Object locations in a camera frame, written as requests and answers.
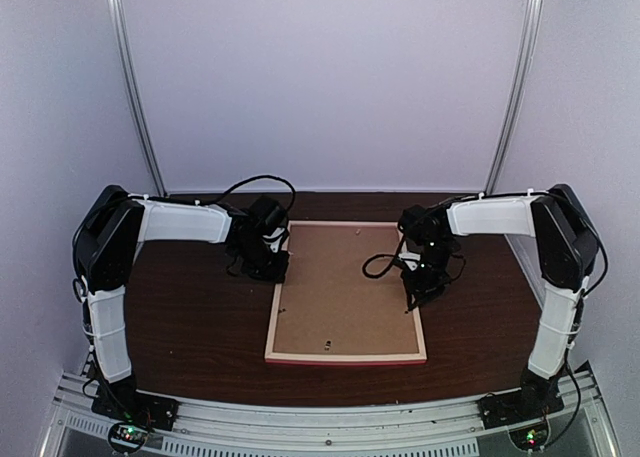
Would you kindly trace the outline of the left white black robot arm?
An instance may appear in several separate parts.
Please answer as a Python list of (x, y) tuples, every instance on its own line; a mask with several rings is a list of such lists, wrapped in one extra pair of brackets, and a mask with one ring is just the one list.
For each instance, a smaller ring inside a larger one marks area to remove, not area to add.
[(129, 378), (124, 298), (139, 252), (151, 241), (222, 245), (239, 272), (251, 279), (281, 283), (289, 264), (288, 207), (261, 195), (242, 209), (214, 201), (181, 201), (136, 195), (119, 185), (103, 189), (72, 239), (74, 291), (87, 317), (85, 333), (98, 368), (109, 383), (106, 406), (123, 421), (144, 410), (138, 392), (120, 382)]

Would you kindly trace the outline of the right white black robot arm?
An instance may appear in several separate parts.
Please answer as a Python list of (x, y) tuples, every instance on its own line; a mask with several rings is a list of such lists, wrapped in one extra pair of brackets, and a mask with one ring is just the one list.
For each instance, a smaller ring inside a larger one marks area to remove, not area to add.
[(567, 184), (529, 190), (467, 196), (425, 208), (405, 209), (398, 221), (404, 240), (417, 254), (397, 253), (407, 309), (426, 304), (453, 282), (449, 260), (458, 238), (470, 235), (519, 235), (534, 239), (545, 297), (533, 350), (522, 375), (523, 389), (513, 396), (519, 417), (535, 417), (551, 401), (552, 381), (567, 359), (579, 331), (582, 301), (589, 293), (601, 241), (580, 200)]

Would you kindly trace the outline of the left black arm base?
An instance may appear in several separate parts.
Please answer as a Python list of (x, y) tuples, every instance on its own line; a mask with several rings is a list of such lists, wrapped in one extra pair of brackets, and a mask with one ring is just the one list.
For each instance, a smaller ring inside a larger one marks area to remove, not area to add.
[(96, 362), (89, 367), (89, 382), (96, 381), (97, 391), (91, 411), (139, 427), (171, 431), (177, 417), (176, 399), (138, 391), (136, 375), (110, 383)]

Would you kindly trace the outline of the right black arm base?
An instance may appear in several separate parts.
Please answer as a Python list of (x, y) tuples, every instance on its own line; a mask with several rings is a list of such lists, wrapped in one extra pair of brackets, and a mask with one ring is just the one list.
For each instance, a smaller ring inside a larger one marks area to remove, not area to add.
[(480, 417), (485, 429), (514, 425), (541, 419), (563, 410), (559, 394), (559, 380), (566, 370), (566, 361), (549, 378), (542, 377), (526, 366), (520, 375), (520, 387), (502, 394), (487, 394), (478, 401)]

